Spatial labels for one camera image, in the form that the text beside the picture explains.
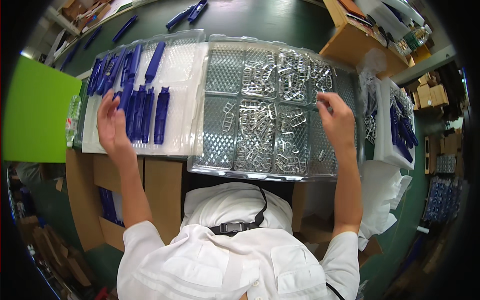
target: person in background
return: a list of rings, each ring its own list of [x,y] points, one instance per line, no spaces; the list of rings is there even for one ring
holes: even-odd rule
[[[360,274],[357,234],[362,217],[354,116],[335,93],[317,107],[338,160],[335,225],[321,262],[292,235],[292,210],[270,191],[228,182],[187,193],[180,233],[170,245],[152,224],[113,90],[97,113],[99,140],[118,168],[125,254],[119,299],[355,299]]]

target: clear plastic tray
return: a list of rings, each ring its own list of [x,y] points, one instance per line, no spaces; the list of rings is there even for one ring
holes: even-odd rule
[[[133,141],[132,145],[137,154],[142,155],[169,155],[186,156],[191,151],[191,132],[195,132],[196,122],[193,122],[197,114],[197,87],[203,75],[203,60],[208,50],[205,41],[206,35],[203,30],[186,30],[174,34],[157,35],[150,39],[137,40],[128,45],[121,45],[113,50],[97,55],[103,58],[106,54],[118,54],[123,48],[133,50],[138,44],[143,45],[140,64],[135,77],[134,90],[145,83],[145,72],[148,68],[153,53],[160,41],[166,43],[162,59],[158,66],[156,76],[149,87],[154,88],[154,102],[150,118],[149,141]],[[117,79],[113,86],[115,91],[121,91],[120,68]],[[167,112],[165,128],[165,141],[162,145],[153,142],[153,130],[155,125],[155,111],[158,94],[163,86],[169,86],[170,101]],[[82,151],[90,153],[102,153],[104,149],[98,141],[96,128],[96,111],[101,102],[101,96],[89,97],[84,123],[84,138]]]
[[[282,96],[279,51],[296,53],[305,59],[308,79],[305,78],[301,101]],[[352,69],[308,49],[252,37],[212,35],[208,53],[204,102],[199,103],[203,109],[198,110],[199,130],[193,138],[193,149],[200,151],[201,155],[189,157],[188,171],[275,181],[315,181],[336,177],[338,164],[315,107],[314,89],[323,90],[323,87],[325,92],[338,92],[356,115],[357,111],[362,111],[362,103],[358,101],[357,75]],[[276,72],[270,74],[276,82],[274,90],[270,90],[271,93],[244,92],[243,83],[248,82],[244,80],[245,74],[251,75],[249,66],[258,64],[270,68],[268,54],[273,55],[276,64]],[[310,78],[315,64],[327,67],[323,70],[323,78]],[[331,76],[328,87],[325,86],[326,70],[329,70],[326,75]],[[268,85],[269,80],[271,78],[257,83]],[[272,116],[265,110],[269,105],[274,108]],[[231,118],[231,125],[225,127],[225,120],[228,123]],[[360,166],[365,159],[363,122],[357,120],[355,131]]]

